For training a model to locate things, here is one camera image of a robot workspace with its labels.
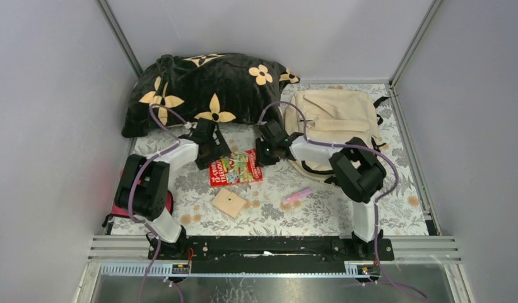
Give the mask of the red treehouse book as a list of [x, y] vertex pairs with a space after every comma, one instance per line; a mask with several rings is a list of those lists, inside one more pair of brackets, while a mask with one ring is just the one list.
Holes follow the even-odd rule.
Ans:
[[209, 165], [210, 185], [219, 187], [262, 181], [262, 170], [256, 165], [256, 160], [256, 149], [251, 149], [214, 161]]

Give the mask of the beige canvas student bag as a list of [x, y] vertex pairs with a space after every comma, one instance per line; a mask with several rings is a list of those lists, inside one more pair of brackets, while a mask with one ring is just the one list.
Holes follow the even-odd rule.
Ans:
[[387, 99], [373, 100], [365, 92], [351, 90], [297, 91], [290, 102], [303, 116], [294, 107], [287, 106], [283, 126], [288, 134], [307, 133], [310, 139], [323, 142], [345, 143], [357, 137], [379, 151], [376, 140], [383, 118], [378, 115], [377, 107]]

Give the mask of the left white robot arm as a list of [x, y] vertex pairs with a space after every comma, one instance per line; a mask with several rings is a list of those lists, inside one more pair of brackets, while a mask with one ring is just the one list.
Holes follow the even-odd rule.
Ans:
[[194, 163], [200, 170], [223, 157], [230, 149], [218, 124], [201, 118], [189, 133], [152, 156], [128, 156], [114, 196], [114, 205], [127, 212], [135, 222], [146, 224], [153, 235], [163, 241], [163, 252], [180, 259], [187, 251], [181, 237], [184, 228], [167, 210], [170, 173]]

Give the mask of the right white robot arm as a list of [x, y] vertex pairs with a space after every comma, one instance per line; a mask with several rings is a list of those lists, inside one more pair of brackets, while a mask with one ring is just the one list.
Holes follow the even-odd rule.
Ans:
[[382, 189], [386, 170], [374, 150], [360, 138], [345, 145], [320, 143], [302, 133], [288, 134], [276, 121], [260, 122], [256, 139], [257, 165], [274, 165], [280, 160], [312, 162], [330, 166], [336, 185], [352, 201], [354, 223], [353, 252], [368, 260], [378, 251], [382, 237], [373, 197]]

